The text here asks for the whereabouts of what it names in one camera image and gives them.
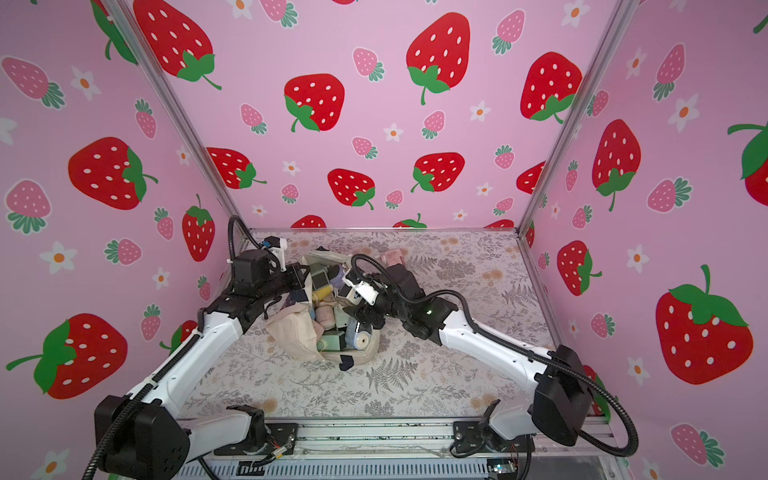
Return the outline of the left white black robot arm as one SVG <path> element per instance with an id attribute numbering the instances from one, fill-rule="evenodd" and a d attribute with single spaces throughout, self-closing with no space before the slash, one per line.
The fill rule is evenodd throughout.
<path id="1" fill-rule="evenodd" d="M 183 420 L 180 411 L 206 372 L 269 306 L 303 288 L 308 272 L 293 263 L 248 283 L 233 278 L 198 312 L 192 334 L 129 393 L 105 397 L 94 412 L 96 448 L 84 478 L 103 471 L 131 479 L 171 479 L 190 461 L 233 445 L 258 454 L 270 443 L 262 410 L 235 406 Z"/>

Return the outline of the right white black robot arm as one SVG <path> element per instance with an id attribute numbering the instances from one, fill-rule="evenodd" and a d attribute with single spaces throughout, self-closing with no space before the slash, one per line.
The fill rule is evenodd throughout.
<path id="1" fill-rule="evenodd" d="M 359 299 L 355 319 L 397 319 L 411 336 L 467 354 L 517 385 L 517 400 L 491 408 L 488 430 L 506 441 L 542 435 L 568 447 L 588 438 L 583 425 L 598 385 L 572 349 L 531 346 L 483 325 L 472 318 L 463 295 L 449 289 L 427 293 L 402 265 L 374 268 L 365 273 L 354 266 L 344 278 Z"/>

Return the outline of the pink pencil sharpener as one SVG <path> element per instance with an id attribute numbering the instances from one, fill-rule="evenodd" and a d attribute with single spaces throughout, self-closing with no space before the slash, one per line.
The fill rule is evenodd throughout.
<path id="1" fill-rule="evenodd" d="M 404 254 L 401 249 L 388 250 L 381 255 L 381 258 L 387 267 L 404 264 Z"/>

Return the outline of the cream canvas tote bag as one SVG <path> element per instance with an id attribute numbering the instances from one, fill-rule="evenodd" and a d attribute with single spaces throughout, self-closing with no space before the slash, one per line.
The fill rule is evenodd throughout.
<path id="1" fill-rule="evenodd" d="M 365 350 L 346 348 L 342 352 L 319 352 L 318 339 L 332 331 L 346 332 L 353 319 L 344 309 L 355 306 L 339 296 L 342 277 L 350 271 L 351 257 L 335 252 L 316 250 L 304 254 L 299 264 L 310 268 L 310 277 L 303 288 L 289 293 L 280 311 L 266 324 L 268 334 L 291 357 L 301 361 L 327 361 L 346 371 L 371 362 L 379 351 L 381 333 L 373 330 Z M 312 292 L 330 284 L 333 296 L 314 303 Z"/>

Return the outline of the light blue pencil sharpener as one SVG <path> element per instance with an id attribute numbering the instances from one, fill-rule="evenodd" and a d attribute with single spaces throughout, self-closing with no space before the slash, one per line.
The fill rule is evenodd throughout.
<path id="1" fill-rule="evenodd" d="M 369 323 L 349 321 L 345 332 L 346 346 L 354 350 L 365 350 L 370 343 L 373 327 Z"/>

